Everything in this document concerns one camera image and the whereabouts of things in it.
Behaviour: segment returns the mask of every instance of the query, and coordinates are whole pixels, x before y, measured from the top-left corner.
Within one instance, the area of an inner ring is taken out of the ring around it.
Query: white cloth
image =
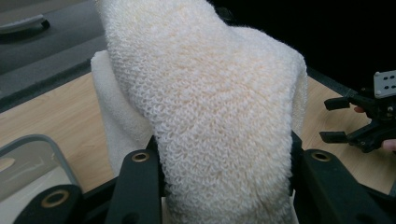
[[[152,130],[174,223],[291,223],[290,133],[300,134],[304,120],[303,56],[226,25],[204,0],[103,0],[97,8],[111,67],[99,63],[101,52],[92,73],[102,79],[95,88],[115,173],[123,150],[144,148]],[[119,86],[101,84],[107,79]]]

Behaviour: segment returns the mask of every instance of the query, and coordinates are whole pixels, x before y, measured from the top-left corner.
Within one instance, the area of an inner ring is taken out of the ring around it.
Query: wooden surface
[[[379,149],[364,154],[348,144],[326,144],[319,132],[353,132],[369,120],[352,108],[327,111],[323,102],[338,97],[309,78],[308,107],[301,135],[303,148],[336,155],[364,185],[389,193],[396,179],[396,156]],[[0,146],[21,136],[41,133],[54,140],[68,160],[83,191],[113,177],[106,152],[104,126],[88,74],[0,114]]]

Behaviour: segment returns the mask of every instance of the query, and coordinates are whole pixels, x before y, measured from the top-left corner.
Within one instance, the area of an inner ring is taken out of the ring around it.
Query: screw hole
[[[141,162],[149,159],[149,154],[146,152],[137,153],[132,156],[132,161]]]
[[[331,158],[322,152],[313,152],[311,156],[318,161],[330,161]]]
[[[64,203],[69,197],[69,192],[65,189],[58,189],[53,191],[51,194],[47,195],[43,201],[41,201],[41,206],[45,208],[51,208]]]

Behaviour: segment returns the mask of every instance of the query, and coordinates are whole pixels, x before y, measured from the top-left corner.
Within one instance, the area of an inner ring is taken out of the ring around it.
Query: black mechanical arm
[[[293,136],[290,196],[301,224],[396,223],[396,197],[359,184],[331,153],[302,149]],[[157,145],[128,154],[120,175],[82,194],[60,185],[38,194],[15,224],[163,223],[163,172]]]
[[[376,73],[373,89],[363,88],[349,96],[332,98],[324,104],[328,110],[361,107],[370,124],[353,133],[320,132],[326,143],[348,143],[367,153],[381,147],[386,139],[396,139],[396,71]]]

